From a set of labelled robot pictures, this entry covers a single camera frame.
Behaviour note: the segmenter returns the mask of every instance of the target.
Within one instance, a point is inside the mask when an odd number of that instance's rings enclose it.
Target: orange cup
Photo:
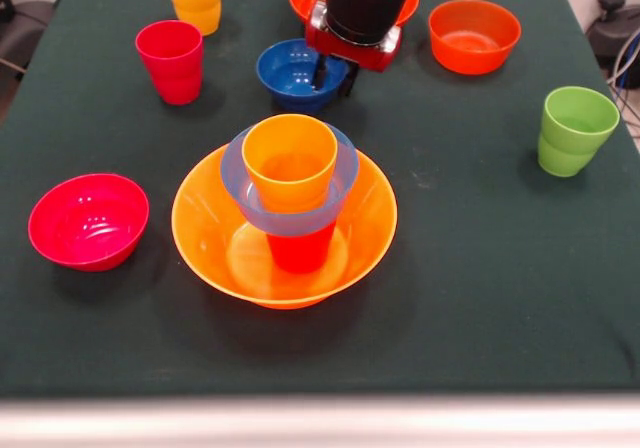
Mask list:
[[[303,213],[321,207],[338,156],[338,141],[320,120],[272,116],[255,125],[242,143],[242,159],[264,208]]]

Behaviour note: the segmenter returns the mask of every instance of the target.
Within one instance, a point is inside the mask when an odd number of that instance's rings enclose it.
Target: pink cup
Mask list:
[[[202,35],[184,21],[158,21],[136,37],[136,49],[164,101],[186,105],[202,86]]]

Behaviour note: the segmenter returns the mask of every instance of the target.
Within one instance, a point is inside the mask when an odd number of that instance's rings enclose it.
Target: green tablecloth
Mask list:
[[[224,0],[205,84],[164,105],[133,46],[169,0],[63,0],[0,129],[0,394],[633,390],[640,163],[620,126],[568,180],[535,161],[541,105],[606,92],[567,0],[492,0],[522,22],[497,73],[432,58],[421,0],[384,74],[320,117],[386,172],[399,223],[382,263],[328,301],[270,311],[213,291],[169,223],[191,167],[277,111],[260,52],[301,34],[287,0]],[[151,201],[137,252],[85,274],[45,261],[26,222],[52,185],[115,171]]]

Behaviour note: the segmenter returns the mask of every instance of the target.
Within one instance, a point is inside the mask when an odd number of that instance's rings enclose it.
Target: pink bowl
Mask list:
[[[133,252],[149,219],[136,183],[96,173],[67,180],[31,211],[29,240],[45,258],[81,271],[105,271]]]

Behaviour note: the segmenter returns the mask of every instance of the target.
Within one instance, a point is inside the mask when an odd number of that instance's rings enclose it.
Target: translucent blue bowl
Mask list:
[[[318,52],[304,38],[281,41],[267,48],[256,63],[256,72],[274,100],[293,113],[316,113],[335,98],[347,76],[347,63],[327,58],[324,85],[311,85]]]
[[[322,207],[305,213],[272,213],[262,207],[258,190],[251,182],[242,161],[242,142],[251,128],[233,139],[222,158],[220,172],[225,188],[249,223],[271,235],[302,236],[321,230],[338,217],[358,175],[359,162],[356,149],[349,138],[333,126],[327,126],[338,140],[338,157],[329,185],[329,195]]]

